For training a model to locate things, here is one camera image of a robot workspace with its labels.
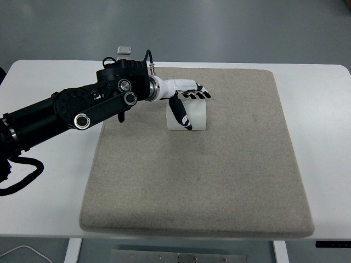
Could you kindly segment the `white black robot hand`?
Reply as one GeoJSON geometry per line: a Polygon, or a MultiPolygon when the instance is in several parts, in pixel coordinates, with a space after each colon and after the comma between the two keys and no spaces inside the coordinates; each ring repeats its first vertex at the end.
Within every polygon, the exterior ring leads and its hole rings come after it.
{"type": "Polygon", "coordinates": [[[150,102],[166,100],[166,123],[169,130],[205,130],[206,99],[211,95],[195,80],[150,77],[154,88],[150,102]]]}

